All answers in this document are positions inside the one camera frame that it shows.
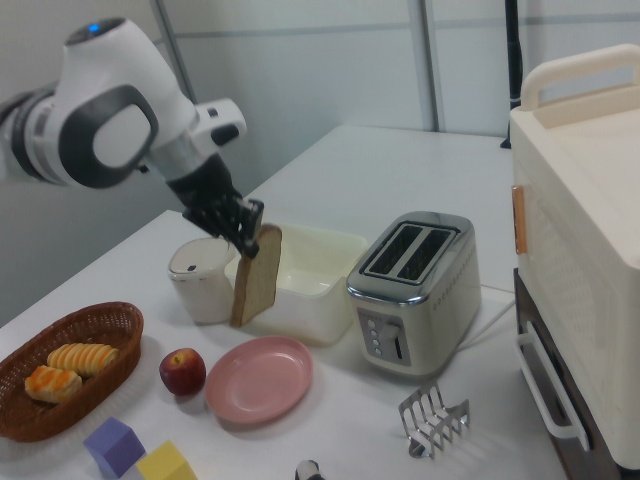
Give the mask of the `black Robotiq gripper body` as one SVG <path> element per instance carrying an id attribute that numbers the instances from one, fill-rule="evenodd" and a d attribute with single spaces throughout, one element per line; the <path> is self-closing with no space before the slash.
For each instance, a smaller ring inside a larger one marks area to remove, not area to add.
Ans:
<path id="1" fill-rule="evenodd" d="M 167 182 L 185 207 L 183 216 L 200 228 L 237 228 L 240 198 L 219 155 L 212 155 L 191 173 Z"/>

